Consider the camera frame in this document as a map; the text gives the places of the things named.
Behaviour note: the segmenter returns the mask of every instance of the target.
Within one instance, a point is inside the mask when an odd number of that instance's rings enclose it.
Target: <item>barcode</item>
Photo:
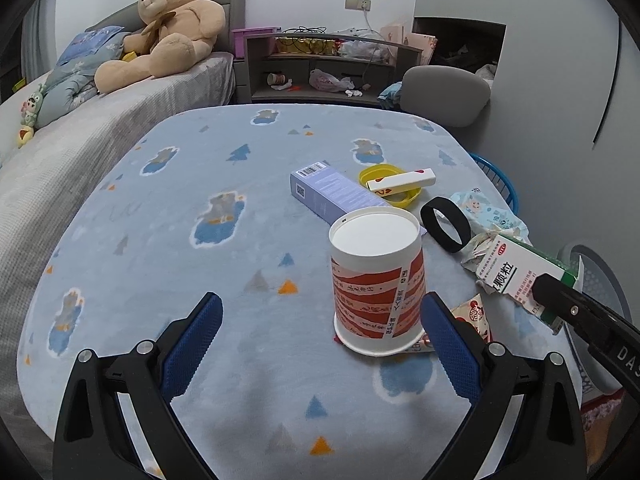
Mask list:
[[[307,168],[299,170],[298,174],[300,176],[309,176],[310,174],[315,173],[316,171],[324,170],[324,168],[326,168],[326,166],[322,162],[316,162],[315,164],[312,164]]]

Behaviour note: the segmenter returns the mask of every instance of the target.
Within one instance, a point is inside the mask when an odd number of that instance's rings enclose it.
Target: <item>yellow lid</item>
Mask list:
[[[367,187],[367,182],[369,180],[376,180],[377,178],[384,178],[386,176],[398,175],[401,173],[406,173],[406,171],[401,170],[400,168],[398,168],[397,166],[393,166],[392,164],[376,164],[375,166],[370,166],[366,170],[362,170],[360,172],[360,185]],[[389,202],[389,205],[399,207],[401,209],[406,209],[416,198],[418,198],[421,190],[421,188],[411,189],[409,191],[405,191],[404,193],[388,195],[382,198]]]

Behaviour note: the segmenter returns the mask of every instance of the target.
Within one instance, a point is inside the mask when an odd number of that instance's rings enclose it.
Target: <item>plastic bag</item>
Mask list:
[[[372,30],[357,30],[350,34],[357,38],[371,38],[373,40],[382,40],[377,32]],[[389,47],[379,43],[371,43],[370,41],[345,41],[338,48],[338,54],[349,59],[357,59],[360,61],[388,62],[391,57]]]
[[[354,87],[350,77],[338,79],[317,68],[309,74],[309,84],[322,92],[344,92],[345,90],[353,90]]]

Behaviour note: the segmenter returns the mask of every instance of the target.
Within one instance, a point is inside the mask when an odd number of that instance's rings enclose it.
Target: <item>green plush toy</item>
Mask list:
[[[18,147],[23,147],[28,140],[33,139],[34,127],[38,119],[38,112],[42,107],[45,86],[40,83],[38,89],[22,103],[22,121],[18,133]]]

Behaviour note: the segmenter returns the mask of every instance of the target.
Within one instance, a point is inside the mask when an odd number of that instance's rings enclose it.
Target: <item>pillow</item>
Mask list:
[[[17,137],[22,120],[20,112],[22,103],[33,94],[39,83],[46,81],[48,75],[49,72],[41,75],[0,105],[0,165],[8,161],[18,151]]]

